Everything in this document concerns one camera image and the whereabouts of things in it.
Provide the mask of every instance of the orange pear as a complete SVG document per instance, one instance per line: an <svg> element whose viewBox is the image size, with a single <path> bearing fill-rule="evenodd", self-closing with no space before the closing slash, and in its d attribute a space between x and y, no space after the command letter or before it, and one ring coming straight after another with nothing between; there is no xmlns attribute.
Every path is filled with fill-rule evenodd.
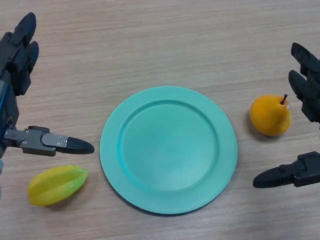
<svg viewBox="0 0 320 240"><path fill-rule="evenodd" d="M278 136L290 128L292 116L287 101L283 96L266 94L258 97L250 108L253 126L267 136Z"/></svg>

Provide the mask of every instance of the plate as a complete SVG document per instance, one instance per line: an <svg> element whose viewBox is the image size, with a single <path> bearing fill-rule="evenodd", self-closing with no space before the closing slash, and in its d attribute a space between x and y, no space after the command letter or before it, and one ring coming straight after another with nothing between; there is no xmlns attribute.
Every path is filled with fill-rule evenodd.
<svg viewBox="0 0 320 240"><path fill-rule="evenodd" d="M102 131L107 180L132 205L183 214L208 204L230 181L238 157L235 131L210 98L160 86L123 101Z"/></svg>

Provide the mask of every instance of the pear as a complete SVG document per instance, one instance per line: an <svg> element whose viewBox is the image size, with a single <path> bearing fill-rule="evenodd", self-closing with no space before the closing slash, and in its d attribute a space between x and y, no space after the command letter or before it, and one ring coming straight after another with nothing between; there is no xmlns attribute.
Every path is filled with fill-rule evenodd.
<svg viewBox="0 0 320 240"><path fill-rule="evenodd" d="M266 94L258 97L250 108L250 119L257 131L267 136L286 132L292 123L287 94Z"/></svg>

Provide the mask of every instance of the wood grain surface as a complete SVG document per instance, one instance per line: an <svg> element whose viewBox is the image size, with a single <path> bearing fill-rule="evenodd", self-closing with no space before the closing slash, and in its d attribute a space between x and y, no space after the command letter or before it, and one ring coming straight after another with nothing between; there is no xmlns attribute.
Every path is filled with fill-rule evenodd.
<svg viewBox="0 0 320 240"><path fill-rule="evenodd" d="M288 83L298 42L320 56L319 0L2 0L0 33L28 12L40 55L18 98L18 128L44 126L94 144L91 155L8 149L0 175L0 240L318 240L320 185L254 189L255 175L320 150L319 125L301 113ZM230 184L209 205L163 217L138 211L110 188L99 158L108 116L131 94L175 85L199 91L229 116L238 139ZM288 93L293 124L259 136L248 110L261 94ZM76 195L31 206L27 185L51 167L89 171Z"/></svg>

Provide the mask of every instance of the pear stem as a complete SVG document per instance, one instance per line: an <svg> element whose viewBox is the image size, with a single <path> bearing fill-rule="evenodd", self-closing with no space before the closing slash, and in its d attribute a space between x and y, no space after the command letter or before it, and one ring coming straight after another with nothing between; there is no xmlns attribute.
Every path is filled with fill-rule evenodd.
<svg viewBox="0 0 320 240"><path fill-rule="evenodd" d="M280 102L281 105L285 103L286 98L288 97L288 94L285 94L282 101Z"/></svg>

